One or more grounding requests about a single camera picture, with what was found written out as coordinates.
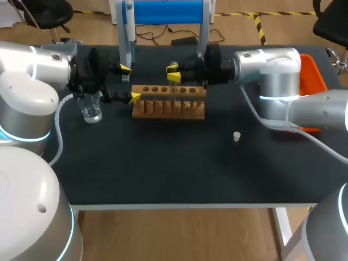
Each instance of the white table leg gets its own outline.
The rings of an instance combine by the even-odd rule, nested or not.
[[[214,23],[216,0],[212,0],[212,11],[210,13],[210,23]]]
[[[80,210],[73,210],[75,219],[78,219],[78,213],[80,213]]]
[[[293,233],[289,223],[288,213],[286,208],[272,208],[276,228],[278,233],[281,248],[283,248],[290,240]]]
[[[113,24],[117,24],[116,22],[116,3],[115,0],[109,0],[109,4],[110,4],[110,11],[111,11],[111,21]]]

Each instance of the glass cup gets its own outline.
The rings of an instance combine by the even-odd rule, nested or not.
[[[83,118],[88,123],[96,123],[102,119],[102,110],[99,104],[99,92],[85,94],[84,98],[77,99],[77,104],[82,111]]]

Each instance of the chair leg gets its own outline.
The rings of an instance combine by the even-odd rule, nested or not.
[[[348,50],[345,50],[342,56],[332,48],[326,48],[326,52],[333,59],[331,63],[337,75],[348,69]]]
[[[54,42],[60,42],[60,37],[59,37],[59,34],[58,34],[58,30],[56,28],[53,28],[50,31],[51,31],[51,34],[52,34],[53,41]]]

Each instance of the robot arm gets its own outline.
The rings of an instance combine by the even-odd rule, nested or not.
[[[222,58],[219,45],[208,45],[204,57],[180,65],[177,71],[167,68],[180,82],[239,85],[259,83],[259,116],[269,123],[285,121],[300,127],[339,128],[348,131],[348,91],[330,90],[300,96],[301,57],[293,48],[257,49],[235,52]]]

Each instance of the wooden peg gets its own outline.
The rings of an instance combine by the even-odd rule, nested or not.
[[[181,114],[184,114],[184,106],[185,106],[184,101],[180,101],[180,113]]]
[[[152,113],[156,113],[156,100],[152,100]]]
[[[147,113],[147,100],[144,100],[144,113]]]
[[[162,113],[165,114],[165,100],[162,101]]]

